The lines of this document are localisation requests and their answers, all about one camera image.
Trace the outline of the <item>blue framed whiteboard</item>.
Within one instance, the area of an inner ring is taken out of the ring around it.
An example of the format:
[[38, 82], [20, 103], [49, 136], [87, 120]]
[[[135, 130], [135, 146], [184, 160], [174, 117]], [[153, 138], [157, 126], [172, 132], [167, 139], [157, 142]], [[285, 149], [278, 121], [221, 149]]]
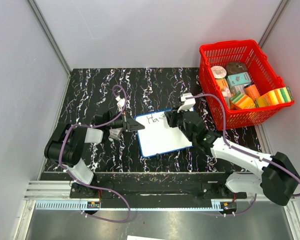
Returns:
[[144, 158], [193, 146], [178, 127], [169, 127], [165, 116], [167, 111], [170, 109], [140, 114], [135, 117], [135, 120], [144, 126], [144, 129], [137, 131], [140, 152]]

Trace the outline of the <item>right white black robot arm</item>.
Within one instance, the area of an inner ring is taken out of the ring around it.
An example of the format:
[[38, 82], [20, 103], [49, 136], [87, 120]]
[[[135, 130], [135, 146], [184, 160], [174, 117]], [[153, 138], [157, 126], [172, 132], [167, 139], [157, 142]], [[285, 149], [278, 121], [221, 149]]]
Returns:
[[286, 206], [300, 187], [300, 175], [282, 152], [274, 155], [254, 151], [228, 141], [206, 128], [195, 111], [165, 111], [167, 124], [178, 128], [192, 146], [206, 155], [240, 166], [248, 173], [231, 173], [217, 186], [218, 194], [229, 198], [234, 193], [262, 194], [279, 206]]

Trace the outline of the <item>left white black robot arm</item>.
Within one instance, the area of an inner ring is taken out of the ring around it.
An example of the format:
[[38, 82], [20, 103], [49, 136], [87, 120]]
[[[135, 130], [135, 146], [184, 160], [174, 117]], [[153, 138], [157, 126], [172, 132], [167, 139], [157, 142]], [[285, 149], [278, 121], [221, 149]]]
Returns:
[[76, 180], [83, 183], [80, 190], [88, 198], [96, 196], [99, 189], [96, 184], [97, 177], [82, 159], [84, 145], [100, 144], [104, 143], [108, 138], [114, 138], [114, 135], [111, 133], [112, 130], [133, 132], [145, 129], [144, 125], [134, 120], [125, 111], [119, 118], [116, 118], [116, 116], [118, 114], [113, 114], [109, 110], [102, 115], [96, 114], [92, 119], [94, 126], [107, 123], [105, 126], [98, 128], [74, 127], [64, 147], [62, 147], [63, 141], [72, 125], [66, 122], [59, 122], [45, 146], [45, 158], [55, 164], [61, 162]]

